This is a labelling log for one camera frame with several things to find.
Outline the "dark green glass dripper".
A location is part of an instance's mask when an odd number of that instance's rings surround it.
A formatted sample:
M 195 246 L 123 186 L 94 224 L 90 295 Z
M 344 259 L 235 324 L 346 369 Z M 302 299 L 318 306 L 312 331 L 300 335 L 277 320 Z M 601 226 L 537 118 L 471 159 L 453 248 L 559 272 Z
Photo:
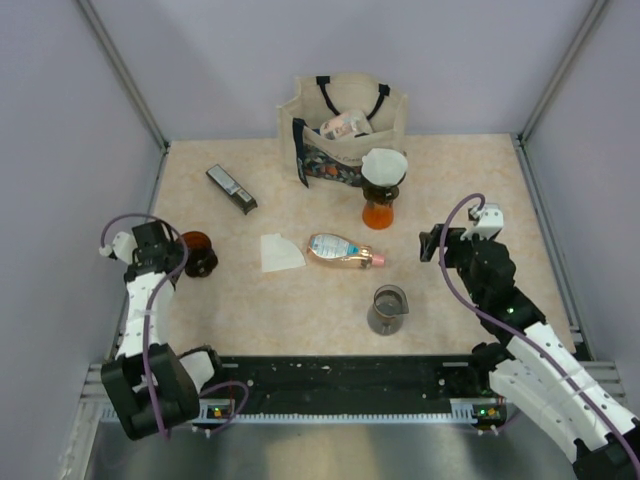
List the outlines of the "dark green glass dripper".
M 367 202 L 373 202 L 380 205 L 392 205 L 393 201 L 399 196 L 399 186 L 404 182 L 406 175 L 390 186 L 381 186 L 372 183 L 365 176 L 362 176 L 362 192 Z

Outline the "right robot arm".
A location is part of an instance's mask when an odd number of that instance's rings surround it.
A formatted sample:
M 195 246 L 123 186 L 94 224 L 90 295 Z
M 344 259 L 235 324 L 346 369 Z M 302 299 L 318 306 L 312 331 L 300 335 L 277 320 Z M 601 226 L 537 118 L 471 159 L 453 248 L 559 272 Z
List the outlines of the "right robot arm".
M 467 291 L 458 300 L 496 338 L 475 347 L 469 388 L 513 403 L 560 448 L 577 478 L 638 478 L 638 416 L 591 376 L 517 287 L 507 247 L 442 224 L 419 240 L 421 261 L 455 271 Z

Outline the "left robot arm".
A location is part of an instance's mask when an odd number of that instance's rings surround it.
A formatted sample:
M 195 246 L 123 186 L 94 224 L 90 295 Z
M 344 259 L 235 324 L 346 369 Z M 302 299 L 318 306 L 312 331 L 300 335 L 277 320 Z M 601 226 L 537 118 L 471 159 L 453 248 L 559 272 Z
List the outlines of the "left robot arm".
M 168 321 L 188 247 L 164 220 L 147 222 L 111 242 L 101 235 L 101 255 L 127 265 L 127 313 L 120 346 L 100 371 L 101 382 L 131 440 L 169 431 L 200 412 L 200 392 L 216 396 L 227 374 L 209 346 L 178 355 L 168 343 Z

